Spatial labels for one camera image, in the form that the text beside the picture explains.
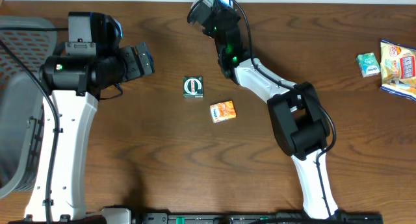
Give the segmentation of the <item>yellow white snack bag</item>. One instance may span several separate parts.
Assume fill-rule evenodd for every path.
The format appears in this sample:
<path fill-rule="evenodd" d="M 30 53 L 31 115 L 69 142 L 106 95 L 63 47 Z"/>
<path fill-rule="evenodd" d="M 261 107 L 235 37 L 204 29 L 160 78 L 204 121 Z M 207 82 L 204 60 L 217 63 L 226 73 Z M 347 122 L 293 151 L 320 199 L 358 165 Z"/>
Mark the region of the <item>yellow white snack bag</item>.
<path fill-rule="evenodd" d="M 381 40 L 381 90 L 415 101 L 415 48 Z"/>

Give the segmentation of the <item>green Kleenex tissue pack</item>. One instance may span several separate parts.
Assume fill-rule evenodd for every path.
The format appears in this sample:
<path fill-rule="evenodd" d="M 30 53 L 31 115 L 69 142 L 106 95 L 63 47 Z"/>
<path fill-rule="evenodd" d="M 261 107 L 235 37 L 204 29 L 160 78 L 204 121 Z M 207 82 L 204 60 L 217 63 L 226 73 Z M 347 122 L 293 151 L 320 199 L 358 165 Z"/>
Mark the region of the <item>green Kleenex tissue pack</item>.
<path fill-rule="evenodd" d="M 356 60 L 363 77 L 370 77 L 380 73 L 380 65 L 374 53 L 358 55 Z"/>

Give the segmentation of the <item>green Zam-Buk box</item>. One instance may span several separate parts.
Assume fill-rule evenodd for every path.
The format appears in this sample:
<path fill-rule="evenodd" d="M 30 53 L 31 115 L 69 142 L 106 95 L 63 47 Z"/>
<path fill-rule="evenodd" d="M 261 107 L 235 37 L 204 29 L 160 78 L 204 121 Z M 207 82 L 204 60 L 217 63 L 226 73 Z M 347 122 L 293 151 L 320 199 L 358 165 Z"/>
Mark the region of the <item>green Zam-Buk box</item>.
<path fill-rule="evenodd" d="M 203 97 L 203 77 L 184 77 L 183 78 L 183 97 L 202 98 Z"/>

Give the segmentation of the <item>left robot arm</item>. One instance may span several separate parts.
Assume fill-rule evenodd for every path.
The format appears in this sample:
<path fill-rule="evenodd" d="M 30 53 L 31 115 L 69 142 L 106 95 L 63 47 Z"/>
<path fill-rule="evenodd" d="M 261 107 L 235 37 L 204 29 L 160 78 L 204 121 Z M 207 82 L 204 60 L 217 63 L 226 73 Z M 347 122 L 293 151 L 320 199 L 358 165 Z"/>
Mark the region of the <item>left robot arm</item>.
<path fill-rule="evenodd" d="M 154 73 L 145 44 L 120 47 L 121 25 L 97 12 L 70 12 L 65 54 L 40 68 L 44 134 L 25 223 L 133 223 L 122 206 L 88 213 L 85 165 L 88 137 L 101 91 Z"/>

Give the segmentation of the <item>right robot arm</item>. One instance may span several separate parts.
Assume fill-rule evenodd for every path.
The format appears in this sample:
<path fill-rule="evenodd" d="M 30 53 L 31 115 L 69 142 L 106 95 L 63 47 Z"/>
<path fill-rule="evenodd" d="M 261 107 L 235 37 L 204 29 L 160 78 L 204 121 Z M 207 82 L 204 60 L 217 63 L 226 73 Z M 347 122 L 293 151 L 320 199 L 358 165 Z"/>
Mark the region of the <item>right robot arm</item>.
<path fill-rule="evenodd" d="M 253 92 L 268 107 L 274 137 L 294 162 L 303 194 L 303 211 L 311 219 L 334 219 L 326 154 L 335 145 L 335 125 L 309 82 L 297 84 L 266 68 L 254 55 L 252 40 L 241 38 L 240 20 L 248 18 L 236 0 L 196 0 L 191 25 L 212 38 L 218 65 L 227 79 Z"/>

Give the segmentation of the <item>orange Kleenex tissue pack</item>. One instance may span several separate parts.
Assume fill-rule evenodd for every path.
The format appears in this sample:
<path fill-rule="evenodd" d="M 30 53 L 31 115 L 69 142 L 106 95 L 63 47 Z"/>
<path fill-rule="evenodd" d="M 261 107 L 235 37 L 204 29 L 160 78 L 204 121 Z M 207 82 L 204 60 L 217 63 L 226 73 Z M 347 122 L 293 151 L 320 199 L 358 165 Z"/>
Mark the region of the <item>orange Kleenex tissue pack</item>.
<path fill-rule="evenodd" d="M 210 106 L 211 118 L 214 123 L 227 121 L 237 117 L 233 101 L 224 101 Z"/>

